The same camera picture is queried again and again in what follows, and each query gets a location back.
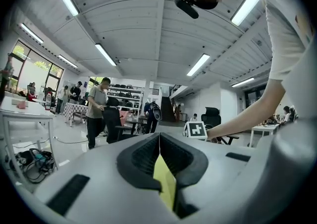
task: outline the person's arm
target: person's arm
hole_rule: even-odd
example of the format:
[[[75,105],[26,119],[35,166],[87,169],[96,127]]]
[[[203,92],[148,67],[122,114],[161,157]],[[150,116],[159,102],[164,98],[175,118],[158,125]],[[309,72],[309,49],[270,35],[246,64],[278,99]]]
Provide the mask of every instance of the person's arm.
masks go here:
[[[281,80],[269,79],[262,97],[231,121],[207,131],[208,139],[245,131],[274,114],[285,90]]]
[[[95,102],[94,96],[96,95],[96,90],[97,90],[96,87],[93,87],[90,90],[89,95],[88,95],[88,101],[89,101],[89,103],[92,104],[92,106],[96,107],[97,109],[100,109],[101,111],[104,111],[105,110],[104,106],[99,105],[98,103]]]

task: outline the white sleeve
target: white sleeve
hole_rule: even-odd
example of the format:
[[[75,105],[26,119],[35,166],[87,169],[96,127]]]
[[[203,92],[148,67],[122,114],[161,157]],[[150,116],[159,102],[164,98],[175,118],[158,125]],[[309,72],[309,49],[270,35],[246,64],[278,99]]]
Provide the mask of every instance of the white sleeve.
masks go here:
[[[285,115],[284,121],[285,121],[285,122],[288,122],[288,119],[289,119],[289,113],[287,113],[287,114]]]
[[[294,28],[274,6],[266,6],[268,34],[272,43],[270,79],[283,80],[303,55],[305,47]]]

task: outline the hand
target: hand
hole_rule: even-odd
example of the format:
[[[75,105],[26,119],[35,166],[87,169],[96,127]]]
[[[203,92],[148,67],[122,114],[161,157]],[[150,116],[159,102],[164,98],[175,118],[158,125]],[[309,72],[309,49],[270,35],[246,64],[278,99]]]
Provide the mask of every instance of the hand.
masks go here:
[[[104,108],[103,105],[98,105],[97,108],[98,108],[99,110],[101,110],[101,111],[105,111],[105,108]]]

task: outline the window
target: window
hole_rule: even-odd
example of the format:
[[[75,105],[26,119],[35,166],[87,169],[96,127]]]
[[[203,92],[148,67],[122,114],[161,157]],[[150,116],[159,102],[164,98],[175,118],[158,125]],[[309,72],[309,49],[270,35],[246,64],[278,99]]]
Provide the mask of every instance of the window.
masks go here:
[[[27,86],[35,82],[36,92],[47,87],[57,91],[63,69],[43,58],[29,47],[18,41],[13,48],[12,90],[27,93]]]

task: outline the office chair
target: office chair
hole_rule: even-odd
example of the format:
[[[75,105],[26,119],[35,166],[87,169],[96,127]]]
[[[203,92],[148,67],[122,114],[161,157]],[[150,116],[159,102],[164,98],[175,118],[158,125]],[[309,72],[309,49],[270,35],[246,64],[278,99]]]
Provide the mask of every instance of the office chair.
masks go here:
[[[118,99],[114,97],[108,97],[105,111],[103,111],[103,117],[108,129],[107,142],[109,144],[137,136],[131,134],[122,134],[123,130],[131,130],[132,128],[121,125],[120,113],[116,108],[118,104]]]
[[[206,107],[206,113],[201,115],[202,122],[204,122],[206,130],[211,129],[217,125],[221,124],[221,116],[219,115],[219,110],[216,108]],[[232,139],[238,139],[239,137],[233,135],[227,135],[229,141],[225,141],[223,137],[217,137],[217,142],[221,141],[225,145],[231,145]]]

